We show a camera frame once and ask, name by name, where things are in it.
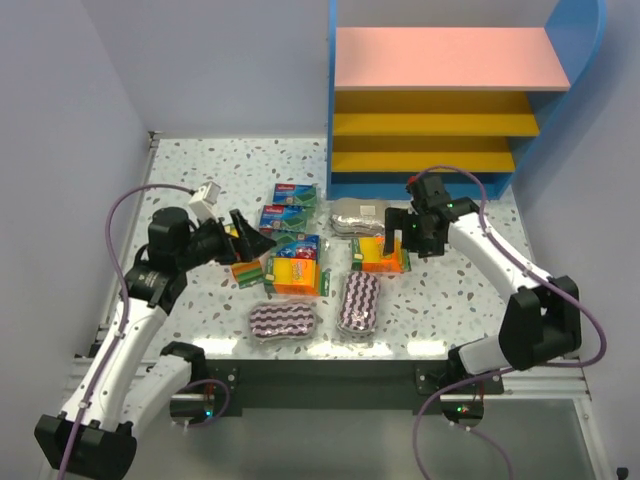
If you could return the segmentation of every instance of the blue shelf frame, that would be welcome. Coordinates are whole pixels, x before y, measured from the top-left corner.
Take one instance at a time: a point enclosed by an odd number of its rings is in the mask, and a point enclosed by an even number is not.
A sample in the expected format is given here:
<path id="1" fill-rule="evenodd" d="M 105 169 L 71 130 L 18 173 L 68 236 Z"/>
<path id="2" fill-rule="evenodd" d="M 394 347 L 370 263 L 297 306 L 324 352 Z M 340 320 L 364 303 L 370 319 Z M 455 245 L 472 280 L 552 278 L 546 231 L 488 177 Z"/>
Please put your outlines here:
<path id="1" fill-rule="evenodd" d="M 549 131 L 571 98 L 575 86 L 589 72 L 602 45 L 607 23 L 606 0 L 560 0 L 544 28 L 564 69 L 571 88 L 567 92 L 529 92 L 527 94 L 540 134 L 534 138 L 510 138 L 516 170 L 505 174 L 480 174 L 490 199 L 500 198 L 513 179 L 531 161 L 534 152 L 549 141 Z M 333 112 L 335 98 L 335 58 L 337 0 L 329 0 L 329 98 L 327 117 L 327 198 L 386 198 L 407 200 L 407 174 L 333 173 Z M 479 198 L 479 189 L 457 174 L 443 174 L 445 184 L 456 197 Z"/>

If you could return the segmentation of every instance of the pink board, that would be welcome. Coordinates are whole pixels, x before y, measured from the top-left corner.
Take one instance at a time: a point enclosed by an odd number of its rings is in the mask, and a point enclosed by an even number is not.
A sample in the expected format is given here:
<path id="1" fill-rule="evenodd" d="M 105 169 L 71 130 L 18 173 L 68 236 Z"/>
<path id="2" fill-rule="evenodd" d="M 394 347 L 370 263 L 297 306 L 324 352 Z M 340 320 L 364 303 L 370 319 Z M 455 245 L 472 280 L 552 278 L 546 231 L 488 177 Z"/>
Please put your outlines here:
<path id="1" fill-rule="evenodd" d="M 544 28 L 338 28 L 337 90 L 569 89 Z"/>

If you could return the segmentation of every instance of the wire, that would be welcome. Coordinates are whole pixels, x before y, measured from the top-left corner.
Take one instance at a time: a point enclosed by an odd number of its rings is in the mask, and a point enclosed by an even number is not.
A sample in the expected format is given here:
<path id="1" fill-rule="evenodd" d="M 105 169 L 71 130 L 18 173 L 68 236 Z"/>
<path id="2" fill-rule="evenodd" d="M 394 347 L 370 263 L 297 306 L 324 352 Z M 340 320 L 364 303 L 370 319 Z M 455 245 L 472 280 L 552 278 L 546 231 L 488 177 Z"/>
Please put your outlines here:
<path id="1" fill-rule="evenodd" d="M 120 325 L 118 326 L 118 332 L 122 333 L 129 321 L 129 292 L 127 290 L 127 282 L 124 278 L 124 272 L 122 271 L 122 267 L 118 262 L 118 256 L 116 255 L 115 248 L 113 246 L 113 239 L 111 238 L 111 222 L 113 221 L 113 216 L 116 213 L 116 210 L 120 206 L 122 202 L 124 202 L 128 197 L 133 195 L 134 193 L 144 192 L 146 190 L 151 190 L 154 188 L 166 188 L 170 190 L 179 190 L 181 192 L 188 193 L 189 195 L 193 195 L 195 193 L 194 190 L 190 190 L 186 187 L 182 187 L 180 185 L 171 185 L 166 183 L 150 183 L 148 185 L 142 185 L 140 187 L 132 188 L 126 193 L 123 193 L 120 197 L 116 199 L 116 201 L 111 205 L 109 209 L 109 213 L 107 214 L 107 221 L 104 225 L 104 237 L 107 243 L 107 252 L 109 253 L 109 259 L 111 260 L 111 264 L 113 265 L 114 270 L 116 271 L 116 276 L 118 277 L 118 282 L 120 283 L 120 295 L 122 297 L 122 318 L 120 319 Z M 115 350 L 120 337 L 113 337 L 111 342 L 109 343 L 107 350 L 105 351 L 102 360 L 98 364 L 93 376 L 89 380 L 87 384 L 84 396 L 81 400 L 81 407 L 78 409 L 78 413 L 76 414 L 76 418 L 71 427 L 71 432 L 69 433 L 69 438 L 67 439 L 67 443 L 64 447 L 64 453 L 62 454 L 62 460 L 60 461 L 60 468 L 58 469 L 58 480 L 64 480 L 64 477 L 67 472 L 67 467 L 69 466 L 69 460 L 71 458 L 71 452 L 73 451 L 73 445 L 75 444 L 76 437 L 78 436 L 78 431 L 80 430 L 80 425 L 82 424 L 82 418 L 84 417 L 85 411 L 89 405 L 89 401 L 91 400 L 91 396 L 93 395 L 93 390 L 100 379 L 100 375 L 104 371 L 109 359 L 113 355 L 113 351 Z"/>
<path id="2" fill-rule="evenodd" d="M 516 268 L 518 268 L 523 274 L 528 275 L 529 277 L 534 279 L 536 282 L 538 282 L 540 285 L 546 287 L 548 290 L 550 290 L 551 292 L 553 292 L 556 295 L 558 295 L 560 298 L 565 300 L 567 303 L 569 303 L 573 307 L 575 307 L 578 310 L 580 310 L 587 317 L 587 319 L 591 322 L 591 325 L 593 325 L 593 328 L 596 330 L 596 333 L 598 334 L 598 338 L 600 340 L 600 348 L 598 350 L 598 353 L 596 353 L 596 355 L 594 355 L 593 358 L 591 358 L 589 360 L 585 360 L 585 361 L 567 362 L 567 363 L 547 362 L 543 366 L 557 367 L 557 368 L 583 368 L 583 367 L 588 367 L 588 366 L 594 365 L 595 363 L 598 363 L 600 360 L 602 360 L 602 358 L 604 357 L 604 355 L 607 352 L 607 337 L 606 337 L 606 335 L 604 333 L 604 329 L 602 328 L 602 325 L 595 318 L 595 315 L 593 315 L 593 313 L 587 307 L 585 307 L 582 303 L 580 303 L 577 299 L 575 299 L 574 297 L 572 297 L 568 293 L 560 290 L 558 287 L 556 287 L 555 285 L 553 285 L 552 283 L 550 283 L 546 279 L 544 279 L 544 278 L 536 275 L 532 271 L 530 271 L 530 269 L 527 268 L 526 265 L 524 265 L 515 256 L 513 256 L 493 236 L 493 234 L 491 233 L 491 229 L 487 225 L 487 219 L 485 217 L 485 207 L 487 205 L 488 198 L 487 198 L 487 191 L 484 188 L 484 185 L 482 184 L 482 182 L 474 174 L 472 174 L 471 172 L 469 172 L 467 170 L 464 170 L 462 168 L 454 167 L 452 165 L 434 165 L 432 167 L 426 168 L 416 176 L 416 179 L 418 179 L 418 178 L 420 178 L 420 177 L 422 177 L 422 176 L 424 176 L 424 175 L 426 175 L 426 174 L 428 174 L 430 172 L 433 172 L 436 169 L 438 169 L 438 170 L 444 169 L 444 170 L 450 170 L 450 171 L 454 171 L 454 172 L 460 173 L 460 174 L 464 175 L 465 177 L 469 178 L 471 181 L 473 181 L 473 183 L 475 183 L 478 186 L 478 188 L 480 189 L 480 194 L 481 194 L 480 211 L 478 212 L 478 217 L 479 217 L 479 221 L 480 221 L 480 228 L 482 229 L 482 233 L 484 233 L 486 235 L 486 237 L 489 239 L 491 244 L 494 247 L 496 247 L 496 249 L 507 260 L 509 260 Z M 431 480 L 431 477 L 429 476 L 426 467 L 422 463 L 422 460 L 420 459 L 420 454 L 418 452 L 418 428 L 420 426 L 420 421 L 422 419 L 422 415 L 427 410 L 429 405 L 431 405 L 436 399 L 440 398 L 441 395 L 443 395 L 443 394 L 445 394 L 447 392 L 450 392 L 452 390 L 456 390 L 456 389 L 461 388 L 461 387 L 466 386 L 466 385 L 471 385 L 471 384 L 476 383 L 476 382 L 481 382 L 481 381 L 484 381 L 484 380 L 488 380 L 489 378 L 492 378 L 495 375 L 505 375 L 505 374 L 511 373 L 513 371 L 514 371 L 513 368 L 507 368 L 505 370 L 496 370 L 496 371 L 493 371 L 493 372 L 483 373 L 481 375 L 476 375 L 476 376 L 461 380 L 460 382 L 454 383 L 452 385 L 449 385 L 447 387 L 444 387 L 444 388 L 438 390 L 433 395 L 431 395 L 426 400 L 426 402 L 424 402 L 424 404 L 420 408 L 420 411 L 418 412 L 418 415 L 416 416 L 416 420 L 415 420 L 415 422 L 413 424 L 412 445 L 413 445 L 413 454 L 415 456 L 416 463 L 418 464 L 418 468 L 420 469 L 420 472 L 422 473 L 423 477 L 426 480 Z M 500 453 L 502 458 L 505 460 L 505 463 L 507 464 L 507 470 L 509 472 L 509 479 L 512 480 L 514 478 L 513 464 L 511 463 L 511 460 L 509 460 L 509 457 L 507 456 L 506 451 L 502 447 L 500 447 L 493 439 L 489 438 L 484 433 L 478 432 L 478 431 L 473 430 L 473 429 L 469 430 L 469 431 L 474 433 L 478 437 L 482 438 L 483 440 L 487 441 L 496 450 L 498 450 L 498 452 Z"/>
<path id="3" fill-rule="evenodd" d="M 224 390 L 224 403 L 222 404 L 222 408 L 214 416 L 207 418 L 204 422 L 188 424 L 187 428 L 208 427 L 212 423 L 215 423 L 216 421 L 218 421 L 220 417 L 222 417 L 222 415 L 224 415 L 224 412 L 227 411 L 227 408 L 229 407 L 229 402 L 231 401 L 231 392 L 229 391 L 229 387 L 224 382 L 221 382 L 220 380 L 216 380 L 214 378 L 208 378 L 206 380 L 197 380 L 195 382 L 192 382 L 186 387 L 184 387 L 182 390 L 180 390 L 179 393 L 185 392 L 187 390 L 190 390 L 191 388 L 198 387 L 200 385 L 207 385 L 207 386 L 217 385 L 221 387 Z"/>

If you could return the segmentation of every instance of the gray wall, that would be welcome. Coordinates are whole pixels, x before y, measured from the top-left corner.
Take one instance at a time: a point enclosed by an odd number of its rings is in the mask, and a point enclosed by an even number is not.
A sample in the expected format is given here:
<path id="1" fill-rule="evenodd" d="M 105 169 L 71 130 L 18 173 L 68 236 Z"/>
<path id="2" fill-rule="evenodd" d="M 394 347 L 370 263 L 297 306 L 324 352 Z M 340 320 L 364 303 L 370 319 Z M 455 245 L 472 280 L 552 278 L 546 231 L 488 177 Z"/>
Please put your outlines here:
<path id="1" fill-rule="evenodd" d="M 33 427 L 111 285 L 105 213 L 147 142 L 79 0 L 0 3 L 0 63 L 0 478 L 33 479 Z"/>
<path id="2" fill-rule="evenodd" d="M 327 0 L 82 0 L 148 130 L 324 135 Z M 340 25 L 541 26 L 556 0 L 339 0 Z"/>
<path id="3" fill-rule="evenodd" d="M 526 165 L 515 194 L 536 260 L 569 274 L 607 330 L 609 352 L 586 370 L 613 466 L 639 475 L 640 3 L 611 0 L 593 70 Z M 584 356 L 597 345 L 585 328 Z"/>

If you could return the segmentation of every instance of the speckled tabletop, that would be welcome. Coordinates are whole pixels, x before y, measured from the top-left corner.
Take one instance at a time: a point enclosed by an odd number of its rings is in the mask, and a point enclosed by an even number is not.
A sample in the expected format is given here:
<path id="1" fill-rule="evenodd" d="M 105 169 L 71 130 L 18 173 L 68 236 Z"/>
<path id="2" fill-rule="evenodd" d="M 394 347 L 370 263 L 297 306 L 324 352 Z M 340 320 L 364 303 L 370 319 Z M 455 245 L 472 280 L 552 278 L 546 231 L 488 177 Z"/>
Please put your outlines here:
<path id="1" fill-rule="evenodd" d="M 219 215 L 239 208 L 255 224 L 259 209 L 271 198 L 276 182 L 318 183 L 326 178 L 324 139 L 180 139 L 161 140 L 150 183 L 177 183 L 197 188 L 207 180 L 222 187 Z M 154 190 L 145 195 L 134 231 L 134 252 L 147 241 L 152 213 L 175 205 L 187 208 L 180 192 Z M 529 256 L 511 190 L 487 207 L 492 224 L 520 252 Z M 319 214 L 316 233 L 327 234 L 326 213 Z M 171 316 L 151 342 L 145 359 L 158 357 L 172 340 L 203 347 L 208 358 L 237 359 L 442 359 L 460 345 L 499 330 L 505 306 L 496 290 L 462 254 L 448 249 L 428 261 L 412 257 L 413 270 L 384 276 L 378 330 L 368 343 L 346 341 L 336 329 L 341 283 L 350 268 L 347 240 L 329 238 L 324 267 L 331 269 L 331 294 L 305 298 L 315 308 L 318 327 L 311 338 L 259 344 L 248 328 L 249 310 L 269 299 L 261 285 L 240 290 L 229 268 L 199 267 Z"/>

